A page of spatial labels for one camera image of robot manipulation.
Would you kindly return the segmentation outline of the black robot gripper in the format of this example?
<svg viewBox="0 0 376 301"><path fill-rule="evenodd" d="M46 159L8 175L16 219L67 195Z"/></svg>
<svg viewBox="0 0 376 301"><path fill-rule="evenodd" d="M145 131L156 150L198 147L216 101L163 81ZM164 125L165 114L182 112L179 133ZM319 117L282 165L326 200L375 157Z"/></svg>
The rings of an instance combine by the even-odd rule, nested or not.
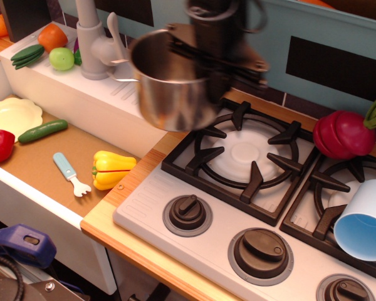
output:
<svg viewBox="0 0 376 301"><path fill-rule="evenodd" d="M187 1L189 24L167 26L172 37L172 74L178 80L194 81L208 77L208 98L219 104L223 95L237 84L255 90L267 88L261 73L268 63L247 43L247 34L256 34L267 23L266 10L255 1L257 21L247 27L247 1ZM209 72L205 60L215 60L233 68Z"/></svg>

